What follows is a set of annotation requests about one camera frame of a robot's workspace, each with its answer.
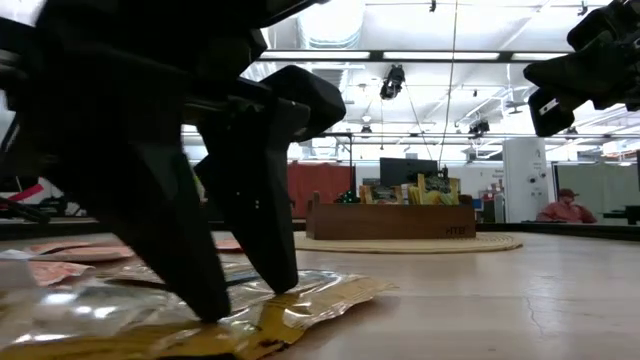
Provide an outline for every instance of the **black monitor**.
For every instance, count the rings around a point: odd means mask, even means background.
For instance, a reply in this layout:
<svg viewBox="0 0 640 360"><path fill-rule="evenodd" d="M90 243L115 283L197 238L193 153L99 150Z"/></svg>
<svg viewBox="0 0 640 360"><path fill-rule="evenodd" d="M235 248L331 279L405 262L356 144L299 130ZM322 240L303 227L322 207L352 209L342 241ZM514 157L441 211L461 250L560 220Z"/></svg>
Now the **black monitor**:
<svg viewBox="0 0 640 360"><path fill-rule="evenodd" d="M435 160L380 158L380 184L383 186L415 183L418 174L437 175L438 162Z"/></svg>

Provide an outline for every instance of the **wooden crate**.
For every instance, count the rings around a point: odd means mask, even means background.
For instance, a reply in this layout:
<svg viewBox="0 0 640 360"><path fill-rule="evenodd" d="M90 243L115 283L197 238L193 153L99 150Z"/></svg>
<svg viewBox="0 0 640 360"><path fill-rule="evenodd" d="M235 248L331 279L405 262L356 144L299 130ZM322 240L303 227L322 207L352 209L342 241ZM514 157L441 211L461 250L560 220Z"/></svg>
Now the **wooden crate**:
<svg viewBox="0 0 640 360"><path fill-rule="evenodd" d="M309 203L307 236L317 240L475 237L471 206Z"/></svg>

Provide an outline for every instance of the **woven mat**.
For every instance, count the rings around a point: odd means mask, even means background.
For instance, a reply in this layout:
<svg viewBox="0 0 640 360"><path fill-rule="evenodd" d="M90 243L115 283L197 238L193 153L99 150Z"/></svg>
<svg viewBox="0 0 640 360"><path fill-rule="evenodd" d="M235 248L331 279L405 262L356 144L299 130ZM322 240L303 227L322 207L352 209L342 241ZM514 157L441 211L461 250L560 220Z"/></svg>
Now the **woven mat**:
<svg viewBox="0 0 640 360"><path fill-rule="evenodd" d="M477 233L465 239L415 240L313 240L295 233L296 249L370 254L455 254L513 250L522 241L501 233Z"/></svg>

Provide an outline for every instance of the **person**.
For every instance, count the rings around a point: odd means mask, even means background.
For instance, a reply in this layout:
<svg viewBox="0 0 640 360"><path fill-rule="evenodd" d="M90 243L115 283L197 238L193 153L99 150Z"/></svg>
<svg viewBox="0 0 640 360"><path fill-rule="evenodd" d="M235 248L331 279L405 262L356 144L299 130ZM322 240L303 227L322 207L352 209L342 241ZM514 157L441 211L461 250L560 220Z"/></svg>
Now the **person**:
<svg viewBox="0 0 640 360"><path fill-rule="evenodd" d="M598 220L591 211L582 205L575 204L578 194L571 189L560 189L558 191L558 201L549 204L542 210L536 221L562 221L568 223L593 224Z"/></svg>

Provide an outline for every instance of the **cable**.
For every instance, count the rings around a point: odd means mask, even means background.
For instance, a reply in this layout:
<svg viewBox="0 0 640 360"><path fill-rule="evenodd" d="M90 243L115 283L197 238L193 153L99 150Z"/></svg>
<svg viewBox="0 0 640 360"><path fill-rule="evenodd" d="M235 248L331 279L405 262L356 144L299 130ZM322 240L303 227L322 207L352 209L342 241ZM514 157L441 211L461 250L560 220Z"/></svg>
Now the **cable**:
<svg viewBox="0 0 640 360"><path fill-rule="evenodd" d="M444 131L442 132L442 141L440 144L440 156L438 157L438 170L440 170L440 162L442 161L442 152L444 151L444 140L447 137L447 127L449 126L449 109L451 108L451 88L453 86L453 68L456 63L456 39L458 35L458 3L456 0L455 14L453 17L453 51L451 52L451 72L449 73L449 93L447 94L447 113L445 115Z"/></svg>
<svg viewBox="0 0 640 360"><path fill-rule="evenodd" d="M420 130L420 136L422 137L422 142L424 143L424 146L427 148L427 153L429 153L429 160L433 160L433 156L431 156L431 150L429 150L429 144L427 144L427 140L424 138L424 132L422 131L422 125L420 124L420 120L418 119L418 113L416 112L416 108L413 106L413 100L411 100L411 92L409 91L409 84L407 84L406 80L404 82L404 85L407 88L407 96L409 97L409 104L411 104L411 111L413 111L413 117L416 119L418 130Z"/></svg>

